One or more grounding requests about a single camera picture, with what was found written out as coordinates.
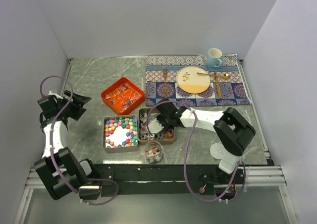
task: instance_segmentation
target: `ceramic plate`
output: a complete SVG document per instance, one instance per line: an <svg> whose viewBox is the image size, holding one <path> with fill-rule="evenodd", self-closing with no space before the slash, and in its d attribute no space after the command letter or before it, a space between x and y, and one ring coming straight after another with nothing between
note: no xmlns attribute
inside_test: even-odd
<svg viewBox="0 0 317 224"><path fill-rule="evenodd" d="M208 75L197 74L207 72L198 67L190 66L181 69L176 76L177 85L187 93L199 94L210 86L210 78Z"/></svg>

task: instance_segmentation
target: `placemat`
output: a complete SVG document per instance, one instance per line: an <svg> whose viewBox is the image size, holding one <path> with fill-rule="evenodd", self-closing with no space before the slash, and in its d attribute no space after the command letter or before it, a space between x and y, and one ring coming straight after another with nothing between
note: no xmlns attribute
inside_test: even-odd
<svg viewBox="0 0 317 224"><path fill-rule="evenodd" d="M238 67L237 54L223 55L223 65L217 68L207 68L205 56L148 56L146 57L146 103L154 106L164 98L163 69L167 68L167 96L171 101L179 101L190 107L232 106L250 104L251 100L244 89ZM179 70L188 66L198 66L209 74L211 84L200 94L189 94L183 91L176 82ZM219 75L222 99L219 98L214 82L214 71ZM220 78L220 73L230 74L227 80Z"/></svg>

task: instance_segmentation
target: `red tray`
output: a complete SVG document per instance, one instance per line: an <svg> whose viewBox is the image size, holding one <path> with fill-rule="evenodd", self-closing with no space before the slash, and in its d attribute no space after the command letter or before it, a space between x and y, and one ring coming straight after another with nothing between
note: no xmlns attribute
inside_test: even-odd
<svg viewBox="0 0 317 224"><path fill-rule="evenodd" d="M111 99L108 99L106 97L108 97L108 95L110 95L111 93L113 93L113 91L117 88L120 87L121 84L125 84L128 83L128 86L130 88L132 88L133 90L135 90L135 92L137 92L138 94L141 95L140 98L138 98L137 100L133 101L131 105L129 105L127 107L126 110L121 111L123 109L123 104L121 102L117 102L115 104L111 104ZM109 88L107 88L106 90L104 90L101 93L101 99L103 100L103 102L109 107L111 108L116 114L118 115L128 115L130 114L134 109L136 109L141 103L144 102L145 100L145 95L144 92L138 88L135 84L133 84L130 80L128 80L125 77L120 78L118 81L116 81L114 84L112 84Z"/></svg>

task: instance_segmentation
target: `marble tabletop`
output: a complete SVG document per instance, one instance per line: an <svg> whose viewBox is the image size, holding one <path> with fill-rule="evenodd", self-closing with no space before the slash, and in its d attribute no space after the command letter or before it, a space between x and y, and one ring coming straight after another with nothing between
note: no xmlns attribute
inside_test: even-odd
<svg viewBox="0 0 317 224"><path fill-rule="evenodd" d="M91 97L84 108L87 111L78 120L68 120L67 145L80 161L90 159L95 164L146 164L143 146L134 152L108 154L102 146L103 119L115 113L103 103L100 94L121 77L127 77L135 85L145 90L144 57L75 58L71 63L68 80L74 93ZM139 108L146 108L145 102L131 114L138 114ZM199 107L200 110L224 111L227 107ZM255 128L256 135L247 147L243 161L247 165L266 165L264 146L259 135L253 107L234 106ZM176 128L176 142L164 145L164 159L160 164L183 164L186 141L190 128ZM188 164L218 164L219 160L210 156L210 146L219 142L216 133L196 129L191 139Z"/></svg>

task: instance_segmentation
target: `blue mug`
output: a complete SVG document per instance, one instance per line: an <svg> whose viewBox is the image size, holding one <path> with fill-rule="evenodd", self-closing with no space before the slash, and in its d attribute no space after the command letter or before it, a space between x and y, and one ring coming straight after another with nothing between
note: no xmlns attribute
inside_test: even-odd
<svg viewBox="0 0 317 224"><path fill-rule="evenodd" d="M207 67L211 69L211 68L222 66L222 60L220 59L221 57L222 57L221 50L217 48L211 48L208 51Z"/></svg>

